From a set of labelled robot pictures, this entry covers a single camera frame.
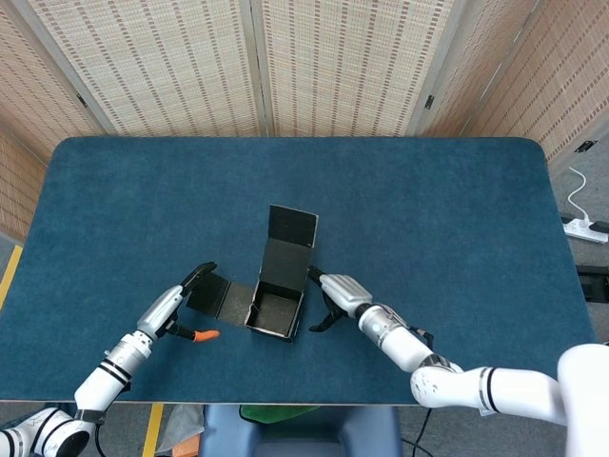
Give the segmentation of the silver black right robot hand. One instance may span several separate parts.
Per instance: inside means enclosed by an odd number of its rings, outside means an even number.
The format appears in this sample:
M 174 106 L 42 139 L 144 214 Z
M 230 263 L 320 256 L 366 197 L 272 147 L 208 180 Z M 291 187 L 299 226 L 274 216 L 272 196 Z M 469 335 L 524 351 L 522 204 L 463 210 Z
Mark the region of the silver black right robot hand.
M 358 309 L 369 308 L 373 298 L 360 283 L 348 275 L 326 274 L 311 266 L 308 278 L 322 291 L 328 314 L 318 325 L 311 326 L 311 332 L 324 332 L 343 317 L 358 319 Z

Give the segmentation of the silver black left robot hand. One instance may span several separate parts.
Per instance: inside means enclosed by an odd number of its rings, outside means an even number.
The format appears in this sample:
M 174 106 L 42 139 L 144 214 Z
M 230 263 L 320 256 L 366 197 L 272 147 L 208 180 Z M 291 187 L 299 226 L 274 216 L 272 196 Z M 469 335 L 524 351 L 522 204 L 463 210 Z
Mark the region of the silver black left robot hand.
M 138 320 L 137 329 L 153 341 L 157 341 L 166 334 L 185 338 L 194 343 L 203 343 L 218 338 L 219 330 L 194 330 L 178 323 L 178 309 L 184 299 L 216 267 L 214 262 L 202 263 L 179 285 L 163 292 Z

